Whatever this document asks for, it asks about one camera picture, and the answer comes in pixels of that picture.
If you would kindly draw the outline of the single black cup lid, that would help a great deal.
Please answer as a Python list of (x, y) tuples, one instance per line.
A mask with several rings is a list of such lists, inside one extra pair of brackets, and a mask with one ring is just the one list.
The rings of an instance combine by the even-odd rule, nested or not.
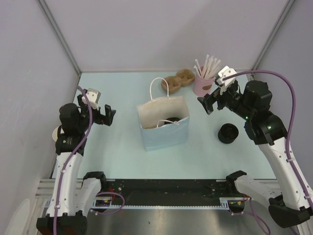
[(171, 118), (167, 118), (164, 122), (164, 124), (175, 124), (178, 123), (180, 121), (180, 118), (178, 117), (171, 117)]

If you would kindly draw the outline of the light blue paper bag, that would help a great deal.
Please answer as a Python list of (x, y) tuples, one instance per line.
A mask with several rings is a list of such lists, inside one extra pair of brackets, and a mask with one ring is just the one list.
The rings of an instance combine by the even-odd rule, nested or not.
[[(154, 151), (186, 142), (189, 131), (190, 114), (183, 96), (166, 96), (153, 98), (150, 83), (150, 100), (137, 106), (140, 133), (145, 150)], [(175, 124), (164, 124), (167, 118), (177, 117), (180, 121)], [(162, 124), (155, 129), (143, 127)]]

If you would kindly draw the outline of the brown paper cups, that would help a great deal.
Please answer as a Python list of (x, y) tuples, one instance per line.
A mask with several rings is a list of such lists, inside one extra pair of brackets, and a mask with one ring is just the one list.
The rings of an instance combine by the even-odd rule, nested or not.
[(58, 137), (59, 137), (61, 134), (63, 134), (63, 133), (64, 133), (64, 131), (63, 131), (61, 125), (60, 125), (59, 127), (56, 127), (56, 128), (54, 129), (53, 133), (52, 133), (52, 138), (53, 138), (53, 140), (56, 142), (57, 139), (58, 139)]

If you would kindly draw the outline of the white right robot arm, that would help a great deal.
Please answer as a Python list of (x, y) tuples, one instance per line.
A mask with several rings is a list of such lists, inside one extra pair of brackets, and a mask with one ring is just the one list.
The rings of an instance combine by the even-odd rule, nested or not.
[(301, 173), (294, 172), (298, 168), (295, 157), (285, 147), (286, 128), (270, 111), (271, 99), (267, 83), (255, 80), (246, 84), (242, 94), (234, 82), (228, 88), (218, 87), (213, 93), (198, 97), (208, 114), (217, 103), (218, 110), (227, 107), (245, 120), (245, 132), (265, 155), (279, 184), (278, 190), (272, 189), (239, 170), (226, 177), (226, 192), (230, 196), (250, 196), (268, 209), (277, 225), (288, 228), (308, 221), (313, 210), (297, 178)]

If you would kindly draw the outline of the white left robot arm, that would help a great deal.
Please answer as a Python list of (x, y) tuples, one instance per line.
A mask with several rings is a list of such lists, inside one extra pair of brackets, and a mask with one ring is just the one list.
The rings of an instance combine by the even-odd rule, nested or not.
[(116, 113), (105, 105), (101, 114), (100, 92), (86, 90), (78, 95), (78, 104), (68, 103), (59, 109), (61, 125), (53, 131), (56, 147), (56, 175), (46, 215), (38, 218), (36, 227), (43, 235), (84, 235), (87, 215), (96, 195), (104, 195), (108, 182), (102, 171), (88, 172), (80, 190), (76, 189), (80, 164), (92, 124), (111, 126)]

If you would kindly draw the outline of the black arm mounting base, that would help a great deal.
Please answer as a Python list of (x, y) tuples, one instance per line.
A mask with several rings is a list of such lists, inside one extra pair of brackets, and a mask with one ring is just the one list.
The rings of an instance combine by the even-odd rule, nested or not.
[[(130, 206), (213, 206), (224, 199), (243, 203), (249, 197), (238, 193), (226, 180), (215, 179), (115, 179), (108, 180), (107, 195), (97, 196), (103, 205)], [(114, 209), (95, 210), (111, 212)]]

